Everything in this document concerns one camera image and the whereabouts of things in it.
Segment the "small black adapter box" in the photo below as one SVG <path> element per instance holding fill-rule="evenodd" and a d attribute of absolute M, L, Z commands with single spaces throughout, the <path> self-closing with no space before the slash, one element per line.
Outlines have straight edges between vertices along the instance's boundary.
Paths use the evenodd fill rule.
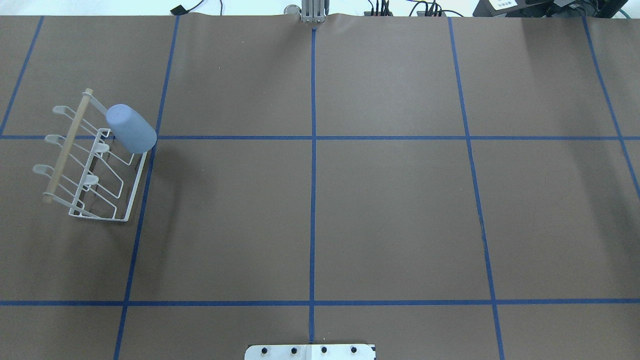
<path fill-rule="evenodd" d="M 170 9 L 170 13 L 173 16 L 183 16 L 185 14 L 188 14 L 189 11 L 187 9 L 185 9 L 185 7 L 183 7 L 183 5 L 178 5 L 172 9 Z"/>

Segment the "black labelled box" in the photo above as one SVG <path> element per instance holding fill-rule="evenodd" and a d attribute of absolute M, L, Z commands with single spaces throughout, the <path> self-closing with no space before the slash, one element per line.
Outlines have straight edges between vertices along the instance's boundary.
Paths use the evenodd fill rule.
<path fill-rule="evenodd" d="M 478 0 L 474 18 L 542 18 L 553 0 Z"/>

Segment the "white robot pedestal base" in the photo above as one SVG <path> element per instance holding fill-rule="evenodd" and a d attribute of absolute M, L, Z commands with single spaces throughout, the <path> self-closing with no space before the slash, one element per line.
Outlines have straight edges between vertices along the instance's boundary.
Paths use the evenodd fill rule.
<path fill-rule="evenodd" d="M 245 360 L 376 360 L 372 344 L 261 344 L 249 346 Z"/>

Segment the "light blue plastic cup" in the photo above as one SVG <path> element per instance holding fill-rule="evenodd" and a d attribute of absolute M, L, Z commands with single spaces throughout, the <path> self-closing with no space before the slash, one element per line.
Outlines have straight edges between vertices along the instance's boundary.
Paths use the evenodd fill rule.
<path fill-rule="evenodd" d="M 128 152 L 142 154 L 156 145 L 157 133 L 154 128 L 129 105 L 112 105 L 107 109 L 105 118 L 115 139 Z"/>

